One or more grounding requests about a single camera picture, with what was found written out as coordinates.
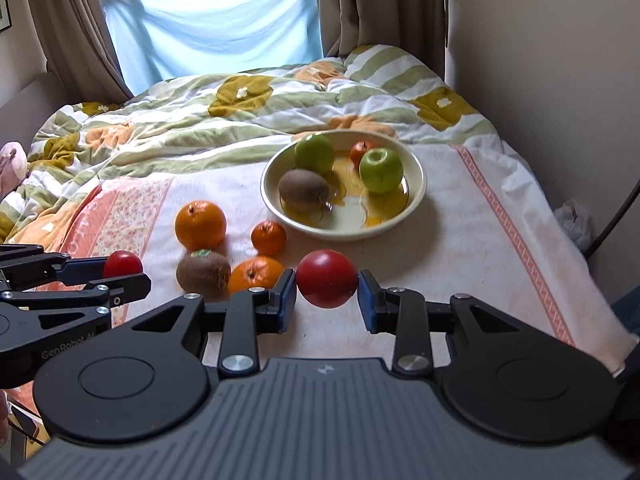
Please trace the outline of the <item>small red tomato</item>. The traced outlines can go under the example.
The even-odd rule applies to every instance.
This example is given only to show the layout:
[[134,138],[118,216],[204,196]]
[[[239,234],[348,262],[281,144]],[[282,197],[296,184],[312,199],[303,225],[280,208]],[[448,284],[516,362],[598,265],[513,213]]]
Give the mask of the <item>small red tomato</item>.
[[142,262],[133,252],[118,250],[112,252],[104,263],[103,277],[118,278],[119,276],[134,275],[143,272]]

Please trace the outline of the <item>orange with stem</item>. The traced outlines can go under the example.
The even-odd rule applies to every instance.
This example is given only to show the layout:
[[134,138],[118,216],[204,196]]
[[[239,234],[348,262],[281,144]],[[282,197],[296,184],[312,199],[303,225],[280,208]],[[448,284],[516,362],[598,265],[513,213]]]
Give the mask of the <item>orange with stem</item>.
[[252,287],[271,288],[277,284],[285,267],[276,259],[266,256],[248,258],[231,272],[228,293],[230,295]]

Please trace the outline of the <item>brown kiwi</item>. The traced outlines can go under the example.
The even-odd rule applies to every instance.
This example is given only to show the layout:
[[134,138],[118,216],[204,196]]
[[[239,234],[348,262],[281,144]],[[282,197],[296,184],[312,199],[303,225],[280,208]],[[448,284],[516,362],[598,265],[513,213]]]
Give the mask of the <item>brown kiwi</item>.
[[199,249],[182,257],[176,279],[185,292],[195,292],[206,300],[224,298],[228,292],[231,266],[227,258],[210,249]]
[[288,170],[278,183],[281,200],[289,210],[299,214],[320,211],[329,198],[329,185],[324,177],[306,169]]

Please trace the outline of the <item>small mandarin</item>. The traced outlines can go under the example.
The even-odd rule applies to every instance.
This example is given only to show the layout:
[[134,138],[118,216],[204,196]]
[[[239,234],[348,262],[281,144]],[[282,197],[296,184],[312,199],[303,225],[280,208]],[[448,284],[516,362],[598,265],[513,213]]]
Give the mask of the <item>small mandarin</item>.
[[272,257],[284,251],[286,231],[279,222],[265,220],[256,224],[250,233],[250,240],[259,255]]

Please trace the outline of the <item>large red tomato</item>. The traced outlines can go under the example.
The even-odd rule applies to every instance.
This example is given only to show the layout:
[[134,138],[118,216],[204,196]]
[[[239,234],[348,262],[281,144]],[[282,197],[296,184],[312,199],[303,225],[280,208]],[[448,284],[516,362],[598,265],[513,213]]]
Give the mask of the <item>large red tomato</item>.
[[333,309],[341,307],[356,292],[358,273],[341,252],[315,250],[299,261],[296,285],[310,304]]

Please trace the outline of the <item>large orange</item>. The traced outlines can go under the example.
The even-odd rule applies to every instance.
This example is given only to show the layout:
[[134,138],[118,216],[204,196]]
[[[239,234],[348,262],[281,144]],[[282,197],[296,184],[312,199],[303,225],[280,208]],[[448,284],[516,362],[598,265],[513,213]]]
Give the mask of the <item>large orange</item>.
[[224,212],[208,200],[194,200],[184,205],[175,218],[177,240],[190,252],[216,248],[224,240],[226,231]]

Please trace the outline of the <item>white pink patterned towel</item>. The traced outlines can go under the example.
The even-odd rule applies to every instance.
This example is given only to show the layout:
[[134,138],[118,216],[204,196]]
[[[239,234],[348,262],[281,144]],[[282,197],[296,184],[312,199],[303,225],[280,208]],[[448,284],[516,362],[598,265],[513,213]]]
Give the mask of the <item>white pink patterned towel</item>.
[[[440,302],[465,292],[622,370],[636,338],[593,283],[532,175],[509,156],[477,148],[419,145],[416,156],[427,176],[416,211],[380,236],[337,250],[385,287]],[[12,240],[74,257],[137,254],[152,288],[119,311],[127,321],[181,292],[176,267],[184,250],[174,223],[183,205],[209,200],[222,209],[228,228],[221,250],[231,264],[254,255],[250,233],[269,216],[261,176],[262,164],[248,164],[109,180],[43,212]]]

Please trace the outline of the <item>brown kiwi in bowl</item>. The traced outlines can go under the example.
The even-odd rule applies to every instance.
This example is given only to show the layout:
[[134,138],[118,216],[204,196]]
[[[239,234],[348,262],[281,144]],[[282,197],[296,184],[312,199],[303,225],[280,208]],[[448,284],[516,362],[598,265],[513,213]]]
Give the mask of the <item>brown kiwi in bowl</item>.
[[288,170],[278,183],[281,200],[289,210],[299,214],[320,211],[329,198],[329,185],[324,177],[306,169]]

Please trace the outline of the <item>green apple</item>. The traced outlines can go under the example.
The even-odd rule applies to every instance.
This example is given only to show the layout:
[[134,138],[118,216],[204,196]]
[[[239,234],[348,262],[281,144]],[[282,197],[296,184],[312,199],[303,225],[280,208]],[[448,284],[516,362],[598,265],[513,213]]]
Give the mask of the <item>green apple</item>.
[[294,148],[294,162],[299,169],[313,171],[324,176],[334,164],[334,148],[329,139],[313,133],[299,140]]
[[359,164],[360,180],[374,194],[387,194],[396,190],[404,176],[399,155],[390,148],[371,148]]

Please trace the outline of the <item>green apple left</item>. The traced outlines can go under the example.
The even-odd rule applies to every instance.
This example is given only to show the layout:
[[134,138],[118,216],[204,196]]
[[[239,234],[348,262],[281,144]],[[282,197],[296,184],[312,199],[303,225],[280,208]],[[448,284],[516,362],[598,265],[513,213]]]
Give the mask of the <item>green apple left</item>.
[[329,139],[313,133],[299,140],[294,148],[294,162],[299,169],[313,171],[324,176],[334,164],[334,148]]

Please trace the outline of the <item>floral striped duvet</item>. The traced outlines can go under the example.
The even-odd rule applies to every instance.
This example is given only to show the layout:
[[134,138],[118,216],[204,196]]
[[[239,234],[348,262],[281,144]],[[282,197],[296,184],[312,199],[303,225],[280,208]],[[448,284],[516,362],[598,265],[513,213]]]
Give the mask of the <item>floral striped duvet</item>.
[[83,102],[48,114],[32,139],[27,178],[1,202],[1,236],[16,240],[106,180],[259,162],[278,136],[334,129],[502,149],[485,116],[413,55],[385,44],[307,65],[171,78],[122,105]]

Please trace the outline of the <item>brown left curtain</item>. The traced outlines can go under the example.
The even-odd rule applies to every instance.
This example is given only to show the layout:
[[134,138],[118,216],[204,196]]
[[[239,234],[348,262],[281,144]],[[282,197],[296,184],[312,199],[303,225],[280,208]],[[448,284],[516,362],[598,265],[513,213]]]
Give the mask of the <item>brown left curtain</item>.
[[100,0],[28,0],[47,69],[73,103],[132,98]]

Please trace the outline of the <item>brown curtain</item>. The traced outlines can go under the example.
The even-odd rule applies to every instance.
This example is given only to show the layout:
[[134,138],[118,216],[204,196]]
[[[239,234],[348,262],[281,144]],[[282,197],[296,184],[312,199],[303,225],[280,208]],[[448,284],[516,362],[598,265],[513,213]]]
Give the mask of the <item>brown curtain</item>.
[[444,0],[317,0],[323,54],[345,56],[366,44],[409,52],[445,75]]
[[100,0],[28,0],[47,69],[73,103],[132,98]]

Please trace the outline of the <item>light blue window cloth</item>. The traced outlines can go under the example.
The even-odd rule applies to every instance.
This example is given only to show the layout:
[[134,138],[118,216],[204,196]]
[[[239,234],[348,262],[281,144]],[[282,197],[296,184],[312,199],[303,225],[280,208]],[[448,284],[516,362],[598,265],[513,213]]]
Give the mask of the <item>light blue window cloth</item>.
[[316,0],[104,0],[104,13],[132,94],[323,55]]

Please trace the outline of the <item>framed wall picture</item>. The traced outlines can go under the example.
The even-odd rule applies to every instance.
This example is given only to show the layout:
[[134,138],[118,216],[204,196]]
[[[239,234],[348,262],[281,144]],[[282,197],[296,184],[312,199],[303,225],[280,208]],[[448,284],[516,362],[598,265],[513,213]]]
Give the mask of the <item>framed wall picture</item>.
[[12,26],[9,0],[0,0],[0,32],[4,32]]

